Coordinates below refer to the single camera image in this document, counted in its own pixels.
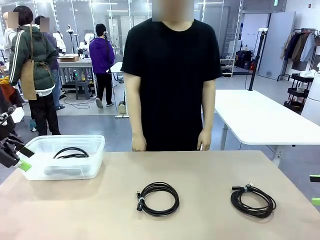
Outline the person's right hand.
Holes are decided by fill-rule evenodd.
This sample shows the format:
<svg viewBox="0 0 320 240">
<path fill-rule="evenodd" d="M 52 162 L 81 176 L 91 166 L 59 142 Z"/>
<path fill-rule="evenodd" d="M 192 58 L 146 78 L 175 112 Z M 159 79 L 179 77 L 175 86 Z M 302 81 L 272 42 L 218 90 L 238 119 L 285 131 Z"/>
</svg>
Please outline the person's right hand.
<svg viewBox="0 0 320 240">
<path fill-rule="evenodd" d="M 134 134 L 132 136 L 132 150 L 134 152 L 145 152 L 147 148 L 147 142 L 143 135 Z"/>
</svg>

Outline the person's left hand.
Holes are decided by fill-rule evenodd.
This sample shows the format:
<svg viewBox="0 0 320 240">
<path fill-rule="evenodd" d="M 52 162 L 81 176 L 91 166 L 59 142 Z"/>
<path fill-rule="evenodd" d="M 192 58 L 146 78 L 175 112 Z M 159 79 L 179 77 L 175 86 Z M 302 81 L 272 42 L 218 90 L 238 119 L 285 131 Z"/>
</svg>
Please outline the person's left hand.
<svg viewBox="0 0 320 240">
<path fill-rule="evenodd" d="M 197 150 L 208 151 L 210 149 L 211 142 L 212 142 L 211 131 L 203 129 L 198 136 Z"/>
</svg>

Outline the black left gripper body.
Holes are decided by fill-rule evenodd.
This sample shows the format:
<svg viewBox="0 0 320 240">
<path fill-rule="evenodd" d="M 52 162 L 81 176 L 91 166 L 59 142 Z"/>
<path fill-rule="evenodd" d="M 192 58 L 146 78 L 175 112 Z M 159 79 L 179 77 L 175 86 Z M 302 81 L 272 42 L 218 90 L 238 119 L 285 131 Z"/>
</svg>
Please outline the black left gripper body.
<svg viewBox="0 0 320 240">
<path fill-rule="evenodd" d="M 15 146 L 7 142 L 8 137 L 15 128 L 15 124 L 7 122 L 7 125 L 0 126 L 0 161 L 15 162 Z"/>
</svg>

